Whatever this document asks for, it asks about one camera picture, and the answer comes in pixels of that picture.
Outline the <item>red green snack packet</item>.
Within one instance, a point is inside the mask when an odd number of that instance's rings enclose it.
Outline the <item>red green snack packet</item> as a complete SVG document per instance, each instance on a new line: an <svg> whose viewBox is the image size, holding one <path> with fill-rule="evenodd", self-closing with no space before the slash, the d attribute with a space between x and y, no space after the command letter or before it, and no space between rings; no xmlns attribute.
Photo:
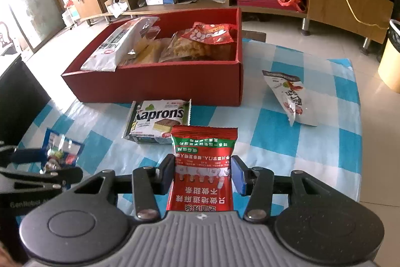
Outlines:
<svg viewBox="0 0 400 267"><path fill-rule="evenodd" d="M231 156L236 127L176 126L175 156L168 211L215 212L233 209Z"/></svg>

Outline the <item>blue coconut snack packet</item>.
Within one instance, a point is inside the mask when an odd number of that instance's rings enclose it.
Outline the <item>blue coconut snack packet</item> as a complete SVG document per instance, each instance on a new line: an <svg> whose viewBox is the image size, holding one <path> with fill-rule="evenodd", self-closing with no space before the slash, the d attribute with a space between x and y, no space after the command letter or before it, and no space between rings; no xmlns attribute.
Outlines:
<svg viewBox="0 0 400 267"><path fill-rule="evenodd" d="M84 144L67 138L64 134L47 128L42 149L45 158L41 163L41 173L75 167Z"/></svg>

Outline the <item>Kaprons wafer packet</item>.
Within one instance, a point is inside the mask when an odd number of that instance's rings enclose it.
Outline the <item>Kaprons wafer packet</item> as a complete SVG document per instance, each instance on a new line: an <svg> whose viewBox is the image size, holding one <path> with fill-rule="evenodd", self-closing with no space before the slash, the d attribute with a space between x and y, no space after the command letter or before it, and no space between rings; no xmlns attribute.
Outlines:
<svg viewBox="0 0 400 267"><path fill-rule="evenodd" d="M133 101L123 138L138 144L171 144L177 125L190 125L191 100Z"/></svg>

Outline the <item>white red jerky packet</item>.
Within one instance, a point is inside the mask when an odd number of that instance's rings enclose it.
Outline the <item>white red jerky packet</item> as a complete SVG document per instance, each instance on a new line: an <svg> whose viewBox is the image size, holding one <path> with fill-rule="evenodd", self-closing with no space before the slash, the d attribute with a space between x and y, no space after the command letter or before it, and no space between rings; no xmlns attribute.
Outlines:
<svg viewBox="0 0 400 267"><path fill-rule="evenodd" d="M265 70L262 71L262 74L287 114L291 126L295 122L318 126L313 101L299 77Z"/></svg>

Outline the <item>waffle snack clear packet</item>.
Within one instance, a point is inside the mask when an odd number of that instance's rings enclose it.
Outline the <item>waffle snack clear packet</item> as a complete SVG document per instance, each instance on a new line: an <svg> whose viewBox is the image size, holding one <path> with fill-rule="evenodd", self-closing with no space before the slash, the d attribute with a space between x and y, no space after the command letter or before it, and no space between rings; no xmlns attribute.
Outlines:
<svg viewBox="0 0 400 267"><path fill-rule="evenodd" d="M161 52L159 62L178 61L227 61L234 57L236 44L206 44L181 37L176 33Z"/></svg>

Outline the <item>white spicy strips snack bag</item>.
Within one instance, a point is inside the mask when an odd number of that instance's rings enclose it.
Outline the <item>white spicy strips snack bag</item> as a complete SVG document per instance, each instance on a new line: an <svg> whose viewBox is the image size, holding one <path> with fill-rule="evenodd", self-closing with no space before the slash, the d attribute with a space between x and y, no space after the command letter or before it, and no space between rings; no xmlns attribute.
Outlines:
<svg viewBox="0 0 400 267"><path fill-rule="evenodd" d="M114 72L127 55L135 58L153 40L159 27L153 25L159 20L156 16L144 16L118 27L82 64L82 71Z"/></svg>

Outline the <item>red peanut snack bag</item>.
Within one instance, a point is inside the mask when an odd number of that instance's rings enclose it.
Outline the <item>red peanut snack bag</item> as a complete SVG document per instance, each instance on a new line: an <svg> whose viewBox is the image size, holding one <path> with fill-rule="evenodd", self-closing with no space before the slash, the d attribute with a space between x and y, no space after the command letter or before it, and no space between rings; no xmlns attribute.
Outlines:
<svg viewBox="0 0 400 267"><path fill-rule="evenodd" d="M208 45L224 45L235 42L234 34L236 32L237 27L232 24L194 22L192 28L184 32L182 37Z"/></svg>

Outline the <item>black chair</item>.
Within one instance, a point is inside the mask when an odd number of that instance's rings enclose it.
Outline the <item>black chair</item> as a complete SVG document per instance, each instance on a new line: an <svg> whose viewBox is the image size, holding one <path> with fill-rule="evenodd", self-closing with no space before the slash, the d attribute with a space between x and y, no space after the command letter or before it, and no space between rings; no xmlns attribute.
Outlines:
<svg viewBox="0 0 400 267"><path fill-rule="evenodd" d="M17 145L50 96L20 56L1 69L1 141Z"/></svg>

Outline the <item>blue white checkered tablecloth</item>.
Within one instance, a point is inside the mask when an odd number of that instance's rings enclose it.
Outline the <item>blue white checkered tablecloth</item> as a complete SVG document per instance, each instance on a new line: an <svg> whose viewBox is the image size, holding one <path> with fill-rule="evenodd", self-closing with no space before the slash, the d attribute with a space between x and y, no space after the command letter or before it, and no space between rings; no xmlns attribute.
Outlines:
<svg viewBox="0 0 400 267"><path fill-rule="evenodd" d="M243 98L240 106L194 106L195 126L235 127L234 153L249 167L275 175L303 170L358 200L361 191L361 105L353 67L347 59L325 60L297 50L246 40L243 43ZM291 123L264 71L300 78L316 125ZM156 166L171 145L124 139L128 103L84 104L49 101L24 129L20 148L39 148L47 130L82 143L77 161L84 176L103 169L118 175Z"/></svg>

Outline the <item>red cardboard box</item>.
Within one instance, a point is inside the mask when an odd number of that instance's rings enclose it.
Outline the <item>red cardboard box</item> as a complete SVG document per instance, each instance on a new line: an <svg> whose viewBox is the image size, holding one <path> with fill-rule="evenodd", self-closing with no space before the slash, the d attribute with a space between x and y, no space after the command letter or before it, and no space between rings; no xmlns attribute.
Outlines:
<svg viewBox="0 0 400 267"><path fill-rule="evenodd" d="M194 105L240 106L244 64L239 8L200 8L161 13L160 37L170 37L194 22L234 27L228 61L183 61L131 64L114 72L82 71L81 66L123 22L109 24L71 62L62 78L81 102L129 103L142 100L191 100Z"/></svg>

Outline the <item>yellow snack packet in box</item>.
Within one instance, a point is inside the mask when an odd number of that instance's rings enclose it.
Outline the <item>yellow snack packet in box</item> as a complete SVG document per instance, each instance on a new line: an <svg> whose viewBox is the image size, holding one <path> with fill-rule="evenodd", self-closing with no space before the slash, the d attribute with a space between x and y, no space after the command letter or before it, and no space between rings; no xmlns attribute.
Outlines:
<svg viewBox="0 0 400 267"><path fill-rule="evenodd" d="M119 63L119 66L157 63L161 56L161 52L167 48L171 40L171 38L144 38L139 45L139 49L128 52Z"/></svg>

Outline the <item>beige trash bin black liner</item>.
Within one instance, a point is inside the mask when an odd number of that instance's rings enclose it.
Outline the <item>beige trash bin black liner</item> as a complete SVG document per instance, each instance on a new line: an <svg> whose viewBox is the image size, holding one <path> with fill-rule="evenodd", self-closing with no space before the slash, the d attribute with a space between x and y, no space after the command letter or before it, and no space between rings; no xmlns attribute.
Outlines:
<svg viewBox="0 0 400 267"><path fill-rule="evenodd" d="M378 67L382 81L394 92L400 92L400 30L399 21L389 22L388 39Z"/></svg>

